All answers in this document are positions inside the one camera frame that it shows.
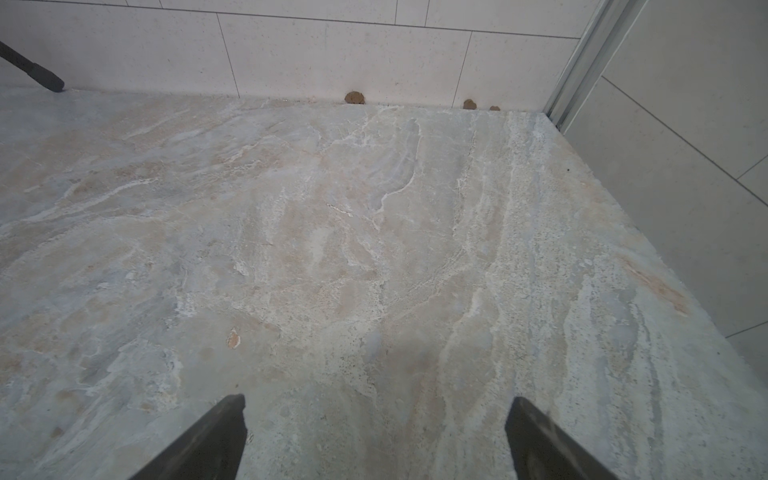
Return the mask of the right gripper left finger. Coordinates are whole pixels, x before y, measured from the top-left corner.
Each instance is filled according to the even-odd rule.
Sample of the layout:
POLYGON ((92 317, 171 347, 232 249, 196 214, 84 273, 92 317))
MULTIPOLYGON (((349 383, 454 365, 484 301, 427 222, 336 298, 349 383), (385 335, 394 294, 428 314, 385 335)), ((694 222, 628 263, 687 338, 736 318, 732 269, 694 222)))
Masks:
POLYGON ((248 436, 245 406, 243 394, 225 396, 131 480, 235 480, 248 436))

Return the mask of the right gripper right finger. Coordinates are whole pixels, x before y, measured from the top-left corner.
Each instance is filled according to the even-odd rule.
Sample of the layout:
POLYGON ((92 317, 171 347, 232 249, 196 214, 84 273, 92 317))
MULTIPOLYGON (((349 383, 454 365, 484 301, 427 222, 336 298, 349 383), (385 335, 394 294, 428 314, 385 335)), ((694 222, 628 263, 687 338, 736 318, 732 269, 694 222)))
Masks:
POLYGON ((513 399, 505 433, 518 479, 618 479, 525 397, 513 399))

